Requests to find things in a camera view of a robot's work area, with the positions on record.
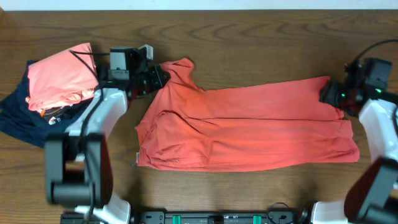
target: wooden surface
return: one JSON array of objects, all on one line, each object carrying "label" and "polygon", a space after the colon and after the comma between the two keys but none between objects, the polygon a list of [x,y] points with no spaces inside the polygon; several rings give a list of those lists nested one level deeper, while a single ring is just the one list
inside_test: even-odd
[{"label": "wooden surface", "polygon": [[[0,19],[0,100],[19,83],[26,60],[84,42],[95,52],[150,44],[156,63],[189,57],[195,82],[220,89],[322,75],[343,79],[344,63],[391,38],[398,38],[396,11],[7,12]],[[391,44],[369,55],[397,63],[397,52]],[[398,66],[389,84],[397,90]],[[297,207],[313,199],[339,200],[369,165],[364,130],[348,118],[361,150],[357,163],[247,173],[136,167],[134,126],[150,101],[134,102],[109,139],[114,189],[139,210],[265,210],[274,202]],[[0,133],[0,150],[0,223],[58,223],[62,208],[45,200],[43,149]]]}]

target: dark blue cloth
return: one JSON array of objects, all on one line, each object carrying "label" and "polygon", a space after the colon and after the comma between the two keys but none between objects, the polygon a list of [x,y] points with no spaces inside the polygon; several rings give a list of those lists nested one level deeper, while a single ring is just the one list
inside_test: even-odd
[{"label": "dark blue cloth", "polygon": [[17,89],[0,102],[0,131],[35,146],[44,147],[49,133],[64,132],[79,118],[91,100],[73,105],[65,112],[61,122],[49,125],[38,112],[29,110],[28,103],[25,102],[25,98],[29,96],[28,67],[33,63],[35,62],[27,62],[25,74]]}]

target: folded pink fabric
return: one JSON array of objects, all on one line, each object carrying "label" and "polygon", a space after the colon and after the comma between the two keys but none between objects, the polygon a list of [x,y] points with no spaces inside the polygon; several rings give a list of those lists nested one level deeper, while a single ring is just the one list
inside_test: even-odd
[{"label": "folded pink fabric", "polygon": [[136,127],[139,166],[253,171],[359,159],[350,121],[318,101],[329,77],[204,91],[188,59],[162,68],[171,79]]},{"label": "folded pink fabric", "polygon": [[[29,66],[29,109],[72,105],[92,98],[97,79],[69,50],[90,52],[90,43],[61,51]],[[94,71],[92,55],[78,55]]]}]

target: wood grain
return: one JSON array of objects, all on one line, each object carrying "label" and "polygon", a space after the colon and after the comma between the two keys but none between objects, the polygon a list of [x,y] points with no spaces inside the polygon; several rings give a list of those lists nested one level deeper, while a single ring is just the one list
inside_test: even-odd
[{"label": "wood grain", "polygon": [[[220,89],[330,75],[368,45],[398,38],[396,11],[90,11],[7,12],[0,23],[0,100],[19,83],[29,59],[83,42],[155,48],[155,63],[189,57],[195,82]],[[370,55],[398,61],[391,44]],[[389,81],[398,90],[398,67]],[[167,172],[136,167],[134,126],[151,97],[137,100],[109,139],[114,189],[138,210],[265,210],[274,202],[343,199],[369,165],[365,132],[352,120],[361,159],[246,173]],[[0,223],[58,223],[45,201],[44,152],[0,134]]]}]

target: green strip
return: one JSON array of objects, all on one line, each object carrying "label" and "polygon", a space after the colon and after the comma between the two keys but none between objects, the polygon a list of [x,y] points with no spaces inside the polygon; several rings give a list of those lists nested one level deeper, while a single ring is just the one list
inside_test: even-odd
[{"label": "green strip", "polygon": [[173,215],[173,224],[181,224],[181,216]]},{"label": "green strip", "polygon": [[261,216],[259,215],[253,216],[253,224],[261,224]]}]

